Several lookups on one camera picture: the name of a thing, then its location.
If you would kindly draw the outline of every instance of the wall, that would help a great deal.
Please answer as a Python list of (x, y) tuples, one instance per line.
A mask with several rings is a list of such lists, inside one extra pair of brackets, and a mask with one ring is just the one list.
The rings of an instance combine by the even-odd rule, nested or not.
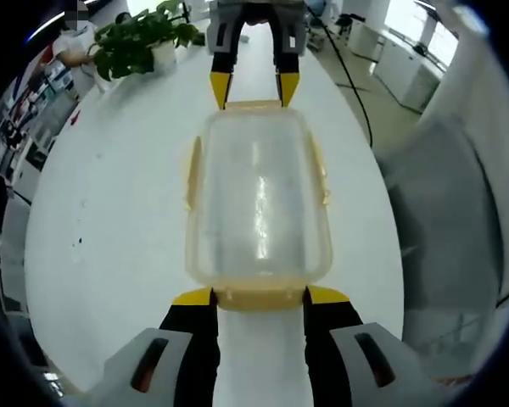
[(448, 0), (431, 0), (430, 3), (438, 12), (441, 22), (447, 30), (456, 32), (461, 29), (462, 22), (455, 11), (449, 5)]
[(426, 24), (422, 29), (422, 34), (418, 41), (427, 46), (430, 41), (432, 41), (432, 37), (435, 32), (435, 26), (437, 24), (438, 22), (432, 16), (430, 16), (430, 14), (428, 14), (428, 17), (426, 18)]
[(191, 21), (200, 21), (210, 17), (210, 4), (205, 0), (185, 0), (185, 4), (191, 8)]
[(163, 1), (164, 0), (126, 0), (132, 15), (138, 14), (146, 8), (148, 8), (149, 11), (155, 11), (156, 6)]
[(107, 24), (115, 22), (117, 14), (124, 11), (129, 12), (129, 3), (135, 3), (135, 1), (113, 0), (110, 4), (95, 13), (90, 20), (97, 27), (105, 27)]
[(370, 0), (334, 0), (341, 14), (356, 14), (365, 17)]
[(389, 11), (390, 0), (372, 0), (367, 10), (366, 24), (376, 31), (384, 29), (384, 19)]
[(17, 88), (17, 93), (15, 95), (14, 100), (17, 100), (19, 96), (23, 93), (25, 88), (28, 86), (28, 80), (31, 78), (32, 73), (36, 69), (38, 63), (40, 62), (40, 59), (42, 58), (43, 54), (47, 51), (47, 47), (45, 47), (40, 53), (34, 57), (34, 59), (26, 66), (25, 70), (22, 73), (22, 77), (20, 79), (19, 86)]

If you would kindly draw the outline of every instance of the floor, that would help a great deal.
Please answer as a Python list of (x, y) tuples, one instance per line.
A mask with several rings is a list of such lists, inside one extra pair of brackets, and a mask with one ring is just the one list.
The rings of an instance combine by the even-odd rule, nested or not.
[[(374, 66), (372, 61), (355, 56), (344, 45), (344, 41), (337, 41), (337, 45), (366, 108), (372, 127), (373, 149), (377, 155), (386, 154), (397, 148), (408, 137), (420, 114), (400, 106), (383, 83), (371, 75)], [(332, 45), (326, 39), (322, 50), (314, 54), (330, 77), (338, 84), (339, 90), (349, 102), (368, 138), (366, 119), (361, 106), (350, 88), (350, 81)]]

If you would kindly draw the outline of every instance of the container lid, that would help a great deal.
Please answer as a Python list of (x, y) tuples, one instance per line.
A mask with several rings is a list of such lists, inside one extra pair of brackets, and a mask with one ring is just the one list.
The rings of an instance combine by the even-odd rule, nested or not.
[(187, 271), (228, 292), (305, 287), (332, 263), (320, 154), (299, 112), (237, 105), (194, 143)]

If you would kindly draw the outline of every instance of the white table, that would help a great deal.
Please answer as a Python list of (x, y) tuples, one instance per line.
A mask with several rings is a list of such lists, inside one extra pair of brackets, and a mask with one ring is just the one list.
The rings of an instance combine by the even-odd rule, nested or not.
[[(250, 42), (240, 44), (229, 101), (277, 98), (270, 29), (244, 31)], [(182, 168), (217, 108), (211, 57), (195, 47), (177, 55), (170, 78), (133, 76), (103, 96), (89, 92), (33, 201), (25, 253), (31, 321), (43, 350), (80, 390), (141, 330), (159, 326), (175, 296), (197, 287), (184, 267)], [(332, 191), (333, 268), (319, 283), (348, 294), (364, 321), (401, 337), (400, 248), (383, 178), (350, 107), (310, 52), (300, 74), (291, 107), (320, 143)]]

